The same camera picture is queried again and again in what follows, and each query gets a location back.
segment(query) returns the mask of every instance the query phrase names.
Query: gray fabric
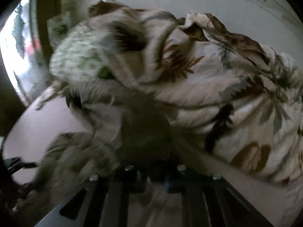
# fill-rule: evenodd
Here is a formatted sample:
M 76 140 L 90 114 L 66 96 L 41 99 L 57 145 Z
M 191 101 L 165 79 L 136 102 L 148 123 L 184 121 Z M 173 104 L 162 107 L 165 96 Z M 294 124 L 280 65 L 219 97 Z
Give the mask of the gray fabric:
M 22 226 L 34 226 L 91 174 L 166 160 L 172 152 L 169 122 L 146 95 L 102 79 L 71 86 L 65 95 L 94 133 L 61 134 L 52 142 L 34 178 L 36 189 L 18 206 Z

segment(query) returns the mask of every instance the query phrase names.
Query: leaf print blanket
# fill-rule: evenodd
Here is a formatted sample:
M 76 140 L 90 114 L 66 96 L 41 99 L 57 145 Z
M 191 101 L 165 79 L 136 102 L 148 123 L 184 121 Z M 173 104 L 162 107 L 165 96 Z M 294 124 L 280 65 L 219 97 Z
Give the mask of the leaf print blanket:
M 165 113 L 184 164 L 199 171 L 208 152 L 271 182 L 301 175 L 303 72 L 292 57 L 209 13 L 180 25 L 166 11 L 120 7 L 87 27 L 116 80 Z

